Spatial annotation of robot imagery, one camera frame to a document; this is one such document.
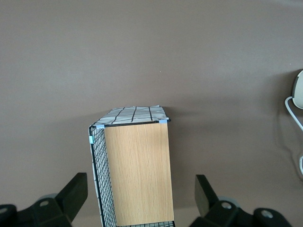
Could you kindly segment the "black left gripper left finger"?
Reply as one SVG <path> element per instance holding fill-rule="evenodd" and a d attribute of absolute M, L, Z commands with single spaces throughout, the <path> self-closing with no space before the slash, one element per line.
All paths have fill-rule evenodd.
<path fill-rule="evenodd" d="M 71 227 L 88 197 L 86 173 L 77 173 L 54 197 L 43 198 L 17 211 L 13 204 L 1 204 L 2 227 Z"/>

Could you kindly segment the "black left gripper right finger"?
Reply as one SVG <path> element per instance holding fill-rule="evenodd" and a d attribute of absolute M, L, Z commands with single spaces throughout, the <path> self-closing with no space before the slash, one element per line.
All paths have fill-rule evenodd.
<path fill-rule="evenodd" d="M 257 208 L 253 214 L 245 212 L 231 201 L 220 200 L 205 175 L 195 178 L 195 201 L 200 216 L 195 227 L 289 227 L 290 223 L 279 212 Z"/>

